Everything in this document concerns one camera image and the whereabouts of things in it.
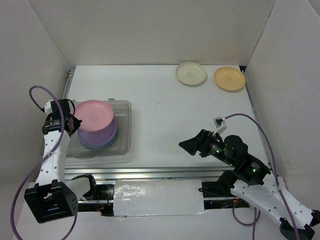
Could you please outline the pink plastic plate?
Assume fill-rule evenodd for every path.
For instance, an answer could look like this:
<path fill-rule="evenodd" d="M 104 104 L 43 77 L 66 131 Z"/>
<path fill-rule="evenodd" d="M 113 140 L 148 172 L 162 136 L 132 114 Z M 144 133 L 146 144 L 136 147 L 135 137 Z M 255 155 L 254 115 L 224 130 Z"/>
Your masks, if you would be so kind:
<path fill-rule="evenodd" d="M 100 100 L 86 100 L 75 106 L 74 116 L 81 120 L 79 129 L 96 132 L 106 128 L 114 118 L 111 106 Z"/>

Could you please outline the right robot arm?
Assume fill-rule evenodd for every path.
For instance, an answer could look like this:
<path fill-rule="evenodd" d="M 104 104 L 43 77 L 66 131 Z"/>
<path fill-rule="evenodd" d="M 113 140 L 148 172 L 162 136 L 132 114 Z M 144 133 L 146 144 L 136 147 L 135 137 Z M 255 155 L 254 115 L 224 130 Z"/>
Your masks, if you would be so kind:
<path fill-rule="evenodd" d="M 178 145 L 192 156 L 212 156 L 232 168 L 217 180 L 221 195 L 233 195 L 246 201 L 278 224 L 287 240 L 313 238 L 313 227 L 320 223 L 320 212 L 304 206 L 282 188 L 271 170 L 249 154 L 248 146 L 239 136 L 222 139 L 218 133 L 203 129 Z"/>

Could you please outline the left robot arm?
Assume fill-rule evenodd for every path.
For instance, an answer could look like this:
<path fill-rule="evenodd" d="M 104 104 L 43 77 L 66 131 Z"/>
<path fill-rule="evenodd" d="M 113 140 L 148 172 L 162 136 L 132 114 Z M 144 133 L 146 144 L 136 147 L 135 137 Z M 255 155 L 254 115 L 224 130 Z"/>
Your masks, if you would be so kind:
<path fill-rule="evenodd" d="M 25 190 L 24 199 L 40 224 L 75 216 L 78 198 L 66 185 L 65 164 L 71 136 L 80 128 L 75 104 L 70 99 L 48 101 L 42 126 L 44 158 L 35 185 Z"/>

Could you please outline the purple plate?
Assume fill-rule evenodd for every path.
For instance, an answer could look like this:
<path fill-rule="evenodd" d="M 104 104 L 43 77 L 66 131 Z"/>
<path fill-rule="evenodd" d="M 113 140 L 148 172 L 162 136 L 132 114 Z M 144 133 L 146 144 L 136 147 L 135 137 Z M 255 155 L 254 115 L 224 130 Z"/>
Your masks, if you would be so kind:
<path fill-rule="evenodd" d="M 115 120 L 112 120 L 111 123 L 102 130 L 90 132 L 79 129 L 77 131 L 77 136 L 78 139 L 83 143 L 91 146 L 97 146 L 109 141 L 112 137 L 115 136 L 115 134 L 117 134 L 117 132 L 117 123 L 115 122 Z"/>

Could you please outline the blue plastic plate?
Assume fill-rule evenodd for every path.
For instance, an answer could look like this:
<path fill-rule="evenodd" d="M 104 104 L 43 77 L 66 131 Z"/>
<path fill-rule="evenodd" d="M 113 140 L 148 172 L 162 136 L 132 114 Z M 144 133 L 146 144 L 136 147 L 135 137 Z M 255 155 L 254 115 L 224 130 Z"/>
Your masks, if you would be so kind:
<path fill-rule="evenodd" d="M 86 148 L 86 149 L 90 149 L 90 150 L 99 150 L 99 149 L 103 149 L 106 148 L 108 146 L 110 146 L 117 138 L 117 133 L 108 141 L 106 141 L 105 143 L 99 144 L 99 145 L 89 145 L 86 144 L 84 142 L 82 142 L 81 140 L 79 140 L 79 142 Z"/>

